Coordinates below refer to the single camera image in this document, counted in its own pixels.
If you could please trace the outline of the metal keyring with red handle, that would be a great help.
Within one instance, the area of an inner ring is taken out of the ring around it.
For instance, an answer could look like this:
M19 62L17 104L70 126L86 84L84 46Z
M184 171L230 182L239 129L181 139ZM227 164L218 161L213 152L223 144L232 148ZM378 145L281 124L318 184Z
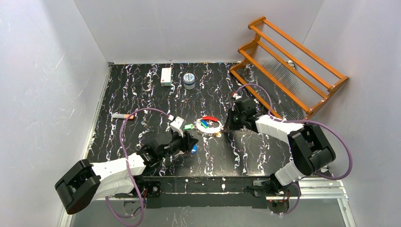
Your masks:
M184 130L197 130L201 135L204 136L215 136L222 137L223 124L216 117L203 116L198 118L193 123L185 124Z

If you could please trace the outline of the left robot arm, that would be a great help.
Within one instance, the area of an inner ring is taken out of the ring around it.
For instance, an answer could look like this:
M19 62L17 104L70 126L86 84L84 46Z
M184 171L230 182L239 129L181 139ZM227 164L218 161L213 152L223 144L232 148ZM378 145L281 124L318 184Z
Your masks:
M55 184L55 190L70 215L92 201L121 193L134 193L131 176L156 169L162 160L178 152L189 153L199 138L191 131L164 132L143 145L128 158L103 163L79 160Z

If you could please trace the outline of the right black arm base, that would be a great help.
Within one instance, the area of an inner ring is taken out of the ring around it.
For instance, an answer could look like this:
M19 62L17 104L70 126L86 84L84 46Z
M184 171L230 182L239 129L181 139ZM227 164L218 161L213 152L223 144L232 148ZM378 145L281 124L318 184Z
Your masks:
M289 211L291 191L288 187L279 186L270 179L255 180L251 186L245 187L244 191L257 198L273 197L268 200L267 204L273 214L284 214Z

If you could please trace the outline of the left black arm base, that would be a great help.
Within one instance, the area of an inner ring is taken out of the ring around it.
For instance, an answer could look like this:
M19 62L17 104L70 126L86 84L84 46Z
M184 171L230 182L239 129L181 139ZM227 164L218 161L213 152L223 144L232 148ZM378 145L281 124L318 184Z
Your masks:
M160 181L143 181L137 182L139 191L143 198L159 198L161 193L161 182ZM114 195L116 198L137 198L138 194L133 188L129 193L117 193Z

